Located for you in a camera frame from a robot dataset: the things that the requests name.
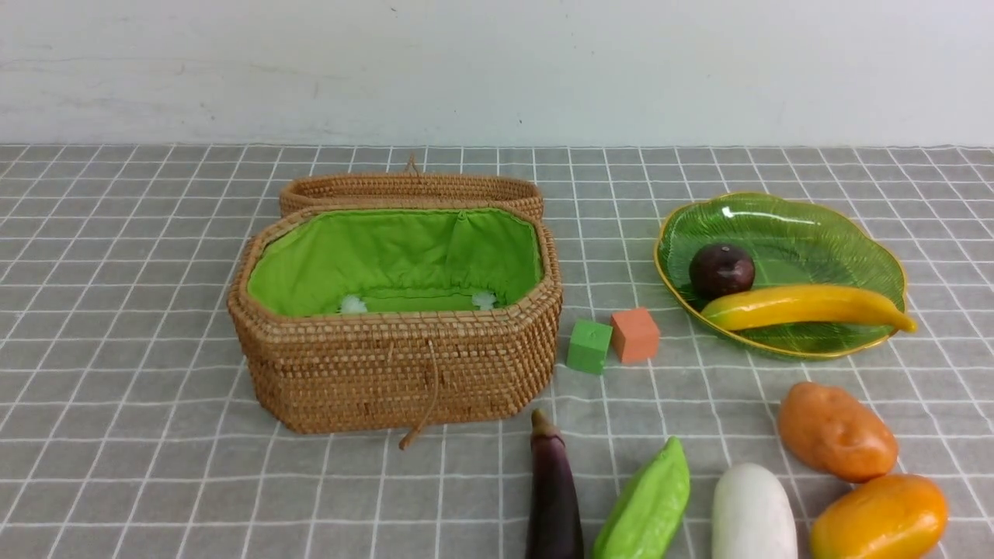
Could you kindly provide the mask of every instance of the basket strap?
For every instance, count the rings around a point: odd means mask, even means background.
[[[414,172],[414,176],[417,177],[417,184],[419,184],[422,188],[424,188],[424,190],[427,190],[428,183],[430,181],[427,179],[427,177],[421,174],[420,169],[417,168],[417,160],[414,157],[413,153],[411,154],[411,157],[408,158],[408,164],[404,167],[405,173],[410,173],[412,171]]]
[[[434,390],[432,390],[431,392],[431,401],[428,402],[428,407],[427,409],[424,410],[424,415],[421,416],[421,421],[419,421],[417,425],[414,426],[410,431],[408,431],[408,433],[404,435],[404,438],[401,439],[400,446],[402,451],[406,450],[407,447],[414,442],[414,439],[417,438],[418,435],[420,435],[421,430],[424,429],[424,424],[426,424],[428,421],[428,417],[430,417],[431,412],[434,411],[435,403],[438,401],[438,384],[439,384],[438,362],[437,360],[435,360],[434,345],[431,344],[431,340],[428,340],[428,351],[431,353],[431,368],[434,369],[434,381],[432,383],[434,385]],[[393,344],[391,344],[390,352],[387,354],[388,362],[393,354],[394,354],[394,346]]]

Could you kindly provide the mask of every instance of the wicker basket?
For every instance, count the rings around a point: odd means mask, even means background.
[[[263,250],[308,220],[341,210],[497,208],[535,228],[538,284],[494,310],[279,316],[249,295]],[[497,202],[368,200],[311,206],[247,244],[228,310],[255,394],[289,430],[333,433],[498,420],[520,412],[552,379],[563,284],[540,220]]]
[[[408,198],[427,203],[501,202],[538,220],[545,211],[542,193],[533,182],[497,176],[420,173],[413,157],[404,173],[350,173],[294,179],[279,193],[279,210],[286,217],[315,205]]]

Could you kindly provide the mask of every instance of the white wall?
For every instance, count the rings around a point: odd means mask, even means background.
[[[0,142],[994,144],[994,0],[0,0]]]

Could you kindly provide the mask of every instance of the toy banana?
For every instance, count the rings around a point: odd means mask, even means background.
[[[847,285],[761,287],[712,300],[701,314],[728,331],[791,322],[889,325],[914,332],[917,324],[885,296]]]

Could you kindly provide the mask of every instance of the leaf-shaped plate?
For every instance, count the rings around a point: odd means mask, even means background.
[[[690,285],[690,261],[705,245],[732,243],[755,264],[753,288],[834,283],[879,292],[905,311],[908,281],[901,262],[835,210],[762,193],[733,193],[674,211],[654,250],[656,269],[677,301],[726,338],[788,359],[834,359],[883,343],[889,326],[792,323],[730,332],[700,311],[707,303]]]

